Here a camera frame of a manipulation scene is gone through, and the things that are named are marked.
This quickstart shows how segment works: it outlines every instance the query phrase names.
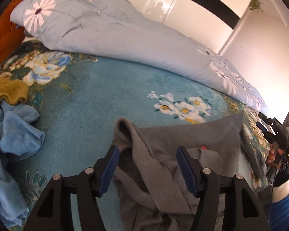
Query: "light blue duvet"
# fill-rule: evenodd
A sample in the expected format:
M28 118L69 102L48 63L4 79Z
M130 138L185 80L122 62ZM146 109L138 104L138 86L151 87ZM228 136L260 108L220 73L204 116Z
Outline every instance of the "light blue duvet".
M177 30L145 19L127 0L24 0L10 19L51 50L165 69L267 113L259 92L229 61Z

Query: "gray cloth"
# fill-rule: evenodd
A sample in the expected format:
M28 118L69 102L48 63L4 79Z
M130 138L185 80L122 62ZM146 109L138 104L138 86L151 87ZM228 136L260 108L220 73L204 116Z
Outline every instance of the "gray cloth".
M255 160L249 143L241 140L242 129L243 113L198 125L148 128L119 119L114 144L121 155L114 180L126 231L189 230L199 199L187 190L176 149L185 146L203 167L232 177L238 172L241 147ZM207 150L198 148L202 145ZM221 195L216 230L222 227L224 200Z
M38 117L36 109L24 103L0 103L0 218L7 228L22 225L29 208L17 182L5 168L8 161L23 160L41 148L45 133L29 124Z

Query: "bed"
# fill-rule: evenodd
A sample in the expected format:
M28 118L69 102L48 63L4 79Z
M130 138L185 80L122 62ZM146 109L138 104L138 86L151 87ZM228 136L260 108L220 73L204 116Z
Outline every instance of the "bed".
M120 117L148 127L210 122L243 111L245 134L255 154L268 155L269 144L255 125L258 112L233 97L140 62L50 50L35 38L20 45L23 30L13 29L4 37L5 42L0 42L4 46L0 48L0 77L27 83L27 104L40 114L33 126L46 133L39 152L7 168L30 209L53 174L78 174L106 154ZM54 64L56 67L46 73L37 72ZM197 109L198 115L176 114L171 110L175 103ZM254 174L243 152L238 172L255 192L268 186L266 179ZM98 204L106 229L123 230L113 184ZM76 208L72 198L74 227L80 230Z

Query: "human hand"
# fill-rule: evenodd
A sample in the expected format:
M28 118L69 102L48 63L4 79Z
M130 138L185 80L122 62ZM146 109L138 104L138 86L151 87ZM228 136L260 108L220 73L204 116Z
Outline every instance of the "human hand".
M265 161L266 164L270 164L275 160L275 151L272 148L273 144L270 145L270 151L269 151L269 155L267 156L267 160ZM284 154L284 151L282 149L278 149L277 153L282 156Z

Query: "finger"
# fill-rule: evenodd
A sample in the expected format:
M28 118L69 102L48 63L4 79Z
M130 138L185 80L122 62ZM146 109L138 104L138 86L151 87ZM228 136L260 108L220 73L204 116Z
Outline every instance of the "finger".
M279 149L277 150L277 153L278 153L280 156L282 156L282 155L284 154L284 150L282 150L282 149L279 148Z
M268 155L267 159L271 160L271 161L274 161L275 160L275 155Z

